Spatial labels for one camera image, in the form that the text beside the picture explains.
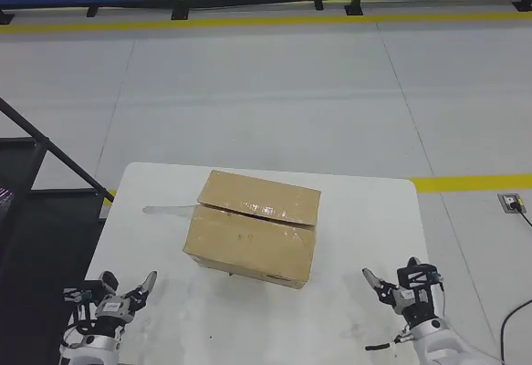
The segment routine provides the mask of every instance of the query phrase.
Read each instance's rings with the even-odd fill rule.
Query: yellow floor line
[[[288,16],[288,17],[254,17],[226,19],[198,19],[161,22],[122,22],[122,23],[86,23],[86,24],[52,24],[0,26],[0,34],[18,33],[61,33],[61,32],[113,32],[125,30],[155,30],[202,28],[218,26],[300,26],[332,25],[360,23],[455,23],[532,20],[532,12],[518,13],[473,13],[473,14],[407,14],[377,16]]]
[[[415,184],[418,193],[461,193],[477,191],[506,192],[532,190],[532,173],[513,175],[466,175],[441,177],[413,177],[408,179]],[[110,190],[113,196],[116,190]]]

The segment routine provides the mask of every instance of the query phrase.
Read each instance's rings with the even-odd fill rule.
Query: electrical outlet
[[[509,214],[518,214],[519,212],[517,209],[511,208],[511,203],[519,202],[521,204],[521,210],[523,213],[526,213],[525,206],[523,205],[523,200],[521,200],[521,197],[518,193],[499,193],[496,196],[499,198],[499,202],[501,203],[501,206],[503,207],[503,210],[505,213]]]

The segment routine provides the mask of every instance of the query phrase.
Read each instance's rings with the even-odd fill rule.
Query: gray floor
[[[110,189],[134,161],[532,172],[532,23],[0,36],[0,95]],[[17,135],[0,115],[0,137]],[[54,158],[36,182],[80,186]],[[503,317],[532,297],[532,231],[496,193],[420,195],[447,314],[494,354]],[[509,364],[532,363],[532,307],[506,345]]]

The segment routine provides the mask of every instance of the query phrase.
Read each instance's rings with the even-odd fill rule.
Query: white label
[[[117,312],[120,310],[121,303],[106,303],[105,306],[103,306],[104,312]]]
[[[404,299],[413,299],[415,295],[413,294],[413,290],[405,290],[402,291],[402,298]]]

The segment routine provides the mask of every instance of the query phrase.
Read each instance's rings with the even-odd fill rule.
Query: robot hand
[[[78,303],[78,308],[83,306],[86,319],[78,320],[77,311],[74,312],[75,323],[68,329],[77,328],[83,340],[71,345],[63,341],[65,350],[61,359],[66,361],[64,363],[117,365],[124,328],[133,321],[136,312],[146,306],[156,277],[156,271],[150,272],[141,285],[122,296],[116,295],[118,281],[109,271],[101,274],[99,280],[86,281],[82,288],[66,289],[65,300]],[[97,306],[96,319],[90,319],[91,303]]]
[[[413,342],[421,365],[487,365],[476,352],[434,314],[432,286],[443,291],[443,279],[436,266],[421,264],[416,257],[397,270],[399,285],[376,277],[368,269],[363,275],[375,290],[381,303],[390,305],[402,315],[409,331],[404,330],[392,342]],[[391,343],[367,346],[366,350],[387,349]]]

